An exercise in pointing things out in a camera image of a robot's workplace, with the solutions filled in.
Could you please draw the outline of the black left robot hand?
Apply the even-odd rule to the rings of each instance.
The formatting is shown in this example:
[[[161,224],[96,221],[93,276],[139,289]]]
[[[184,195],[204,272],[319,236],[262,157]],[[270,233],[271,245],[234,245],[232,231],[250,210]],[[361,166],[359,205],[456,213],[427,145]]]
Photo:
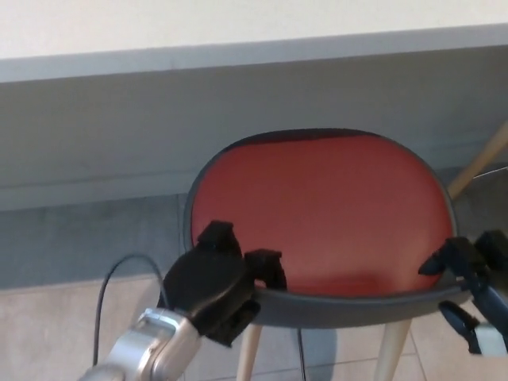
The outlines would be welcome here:
[[[261,310],[256,284],[287,289],[281,258],[281,252],[268,249],[243,253],[233,224],[212,221],[164,276],[158,306],[187,318],[200,335],[229,347]]]

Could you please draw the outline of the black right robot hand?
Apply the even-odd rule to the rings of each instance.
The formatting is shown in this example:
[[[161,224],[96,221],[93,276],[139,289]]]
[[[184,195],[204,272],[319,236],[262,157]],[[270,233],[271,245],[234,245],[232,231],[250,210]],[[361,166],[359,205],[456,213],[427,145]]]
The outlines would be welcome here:
[[[452,301],[438,304],[447,323],[477,356],[507,355],[507,236],[500,230],[483,232],[476,241],[448,238],[419,267],[420,275],[452,274],[456,285],[471,296],[483,315],[478,320]]]

